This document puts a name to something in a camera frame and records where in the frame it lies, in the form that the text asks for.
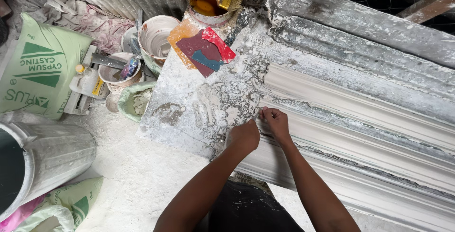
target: plaster-covered floor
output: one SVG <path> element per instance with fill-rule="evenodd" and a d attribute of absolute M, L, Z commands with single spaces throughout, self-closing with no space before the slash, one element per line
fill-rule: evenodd
<path fill-rule="evenodd" d="M 135 136 L 138 124 L 120 113 L 111 113 L 104 102 L 92 104 L 87 116 L 67 115 L 64 124 L 91 131 L 97 143 L 91 168 L 74 181 L 104 176 L 95 205 L 78 232 L 151 231 L 174 195 L 208 160 Z M 313 226 L 296 192 L 269 185 L 276 199 L 306 231 Z M 363 232 L 412 232 L 379 218 L 350 210 Z"/>

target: brown liquid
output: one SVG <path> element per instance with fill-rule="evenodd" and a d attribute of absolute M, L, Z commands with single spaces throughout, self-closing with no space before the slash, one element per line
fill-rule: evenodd
<path fill-rule="evenodd" d="M 227 12 L 218 7 L 217 0 L 190 0 L 190 5 L 197 13 L 210 17 L 223 15 Z"/>

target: forearm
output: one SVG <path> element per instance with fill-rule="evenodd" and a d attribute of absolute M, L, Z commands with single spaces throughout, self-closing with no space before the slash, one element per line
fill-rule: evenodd
<path fill-rule="evenodd" d="M 154 231 L 192 231 L 208 213 L 229 175 L 246 156 L 227 148 L 198 172 L 174 197 L 156 222 Z"/>
<path fill-rule="evenodd" d="M 317 232 L 360 231 L 337 196 L 303 158 L 289 137 L 280 145 L 294 177 L 300 200 Z"/>

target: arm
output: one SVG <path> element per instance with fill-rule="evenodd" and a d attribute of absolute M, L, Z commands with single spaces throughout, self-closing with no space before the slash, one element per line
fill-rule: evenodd
<path fill-rule="evenodd" d="M 235 167 L 258 147 L 260 135 L 253 120 L 234 127 L 230 133 L 230 145 L 179 191 L 158 218 L 154 232 L 192 231 L 208 213 Z"/>
<path fill-rule="evenodd" d="M 300 201 L 317 232 L 360 232 L 359 227 L 337 196 L 311 168 L 294 145 L 287 124 L 287 115 L 276 108 L 264 107 L 260 117 L 266 118 L 291 168 Z"/>

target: plastic bottle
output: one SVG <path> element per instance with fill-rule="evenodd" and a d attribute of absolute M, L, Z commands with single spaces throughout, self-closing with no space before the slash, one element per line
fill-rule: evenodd
<path fill-rule="evenodd" d="M 70 83 L 70 89 L 97 99 L 106 98 L 110 91 L 106 83 L 101 80 L 98 70 L 83 65 L 76 66 L 77 75 Z"/>

